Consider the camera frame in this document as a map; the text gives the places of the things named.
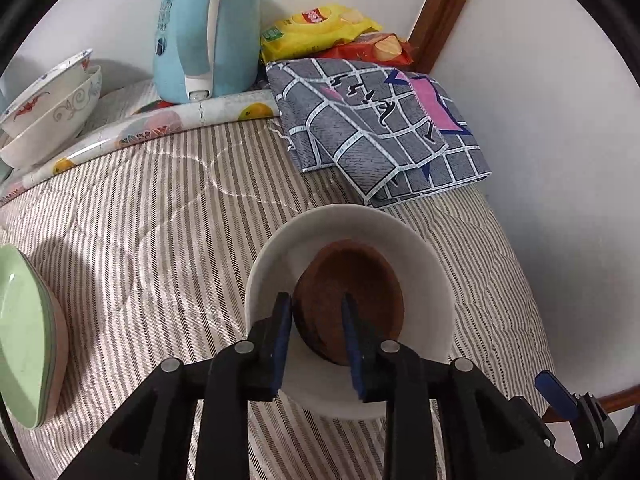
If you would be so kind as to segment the white ceramic bowl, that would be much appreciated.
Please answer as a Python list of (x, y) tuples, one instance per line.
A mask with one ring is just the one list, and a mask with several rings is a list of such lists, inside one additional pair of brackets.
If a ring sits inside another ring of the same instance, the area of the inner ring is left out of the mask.
[[(405, 301), (399, 341), (423, 359), (445, 363), (454, 339), (454, 293), (433, 245), (404, 222), (365, 206), (322, 206), (281, 226), (250, 269), (245, 286), (246, 325), (268, 318), (277, 294), (294, 292), (320, 249), (349, 238), (377, 250), (398, 278)], [(348, 367), (321, 359), (296, 328), (288, 343), (281, 392), (323, 417), (358, 420), (385, 415), (383, 402), (358, 399)]]

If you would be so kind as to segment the yellow chips bag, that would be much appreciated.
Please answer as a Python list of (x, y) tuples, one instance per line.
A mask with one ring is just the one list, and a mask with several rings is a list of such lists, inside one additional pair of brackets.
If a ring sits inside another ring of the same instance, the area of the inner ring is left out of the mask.
[(260, 35), (260, 55), (265, 64), (303, 58), (382, 29), (357, 9), (329, 4), (294, 14), (266, 28)]

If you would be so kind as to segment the blue patterned white bowl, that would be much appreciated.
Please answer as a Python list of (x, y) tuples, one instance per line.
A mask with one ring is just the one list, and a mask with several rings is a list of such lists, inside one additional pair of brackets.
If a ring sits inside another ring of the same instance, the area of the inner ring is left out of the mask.
[(1, 129), (15, 138), (87, 78), (93, 50), (83, 50), (58, 63), (27, 87), (1, 114)]

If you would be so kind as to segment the red snack bag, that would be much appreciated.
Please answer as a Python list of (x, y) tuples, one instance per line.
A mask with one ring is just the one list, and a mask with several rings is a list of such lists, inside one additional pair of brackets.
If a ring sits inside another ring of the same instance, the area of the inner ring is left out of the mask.
[(314, 53), (313, 58), (338, 58), (393, 67), (413, 63), (410, 44), (392, 32), (368, 32), (351, 42), (337, 42), (329, 49)]

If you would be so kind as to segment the grey checked cloth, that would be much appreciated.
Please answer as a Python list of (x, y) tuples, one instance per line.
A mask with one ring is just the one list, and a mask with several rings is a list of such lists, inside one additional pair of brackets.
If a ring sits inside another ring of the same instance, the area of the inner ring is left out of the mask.
[(431, 76), (337, 58), (271, 62), (266, 76), (297, 169), (337, 169), (367, 206), (491, 174), (468, 122)]

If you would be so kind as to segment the fruit print rolled mat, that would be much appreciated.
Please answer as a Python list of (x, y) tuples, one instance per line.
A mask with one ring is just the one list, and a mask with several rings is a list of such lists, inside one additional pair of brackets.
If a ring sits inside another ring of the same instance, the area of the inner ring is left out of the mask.
[(1, 203), (6, 205), (67, 170), (130, 146), (188, 130), (278, 115), (276, 100), (269, 90), (243, 92), (135, 114), (93, 130), (35, 169), (9, 178), (1, 185)]

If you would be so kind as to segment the brown small bowl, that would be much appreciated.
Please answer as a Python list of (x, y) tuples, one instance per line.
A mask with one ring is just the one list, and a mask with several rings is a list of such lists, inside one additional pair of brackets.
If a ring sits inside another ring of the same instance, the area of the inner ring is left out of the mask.
[(293, 318), (305, 344), (321, 359), (346, 366), (342, 300), (355, 300), (358, 318), (376, 336), (395, 339), (404, 325), (404, 296), (386, 259), (373, 247), (338, 240), (321, 248), (298, 279)]

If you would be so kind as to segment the large white bowl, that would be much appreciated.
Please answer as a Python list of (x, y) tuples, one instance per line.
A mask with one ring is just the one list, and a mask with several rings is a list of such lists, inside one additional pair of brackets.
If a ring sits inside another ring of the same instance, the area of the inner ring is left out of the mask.
[(53, 156), (78, 135), (98, 104), (101, 88), (101, 66), (90, 66), (85, 82), (1, 149), (2, 162), (20, 170)]

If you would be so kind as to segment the brown wooden door frame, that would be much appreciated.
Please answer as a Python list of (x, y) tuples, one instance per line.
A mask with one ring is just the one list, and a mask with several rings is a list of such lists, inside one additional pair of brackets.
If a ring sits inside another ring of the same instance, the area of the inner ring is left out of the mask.
[(425, 0), (409, 36), (413, 47), (412, 68), (429, 73), (457, 24), (468, 0)]

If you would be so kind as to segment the striped quilted table cover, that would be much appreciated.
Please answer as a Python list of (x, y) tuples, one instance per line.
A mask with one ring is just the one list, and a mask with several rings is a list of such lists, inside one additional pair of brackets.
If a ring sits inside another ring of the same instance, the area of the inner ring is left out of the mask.
[[(334, 169), (301, 174), (274, 119), (161, 136), (67, 170), (4, 205), (1, 239), (58, 298), (70, 357), (55, 416), (16, 435), (54, 479), (160, 361), (212, 356), (246, 332), (245, 285), (298, 214), (358, 196)], [(473, 185), (390, 207), (430, 242), (454, 291), (450, 356), (543, 412), (552, 357), (534, 296)]]

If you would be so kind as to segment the light blue electric kettle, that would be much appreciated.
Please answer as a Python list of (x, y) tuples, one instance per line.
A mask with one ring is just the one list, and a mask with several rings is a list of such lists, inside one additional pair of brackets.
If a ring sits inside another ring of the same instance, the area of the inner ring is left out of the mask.
[(153, 80), (174, 104), (240, 93), (257, 77), (259, 0), (160, 0)]

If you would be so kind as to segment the green square plate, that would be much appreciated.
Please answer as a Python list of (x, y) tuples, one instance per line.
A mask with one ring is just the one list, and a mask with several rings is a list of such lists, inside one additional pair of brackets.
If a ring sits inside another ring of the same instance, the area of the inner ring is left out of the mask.
[(40, 279), (14, 246), (1, 247), (1, 395), (28, 429), (46, 414), (52, 352), (48, 298)]

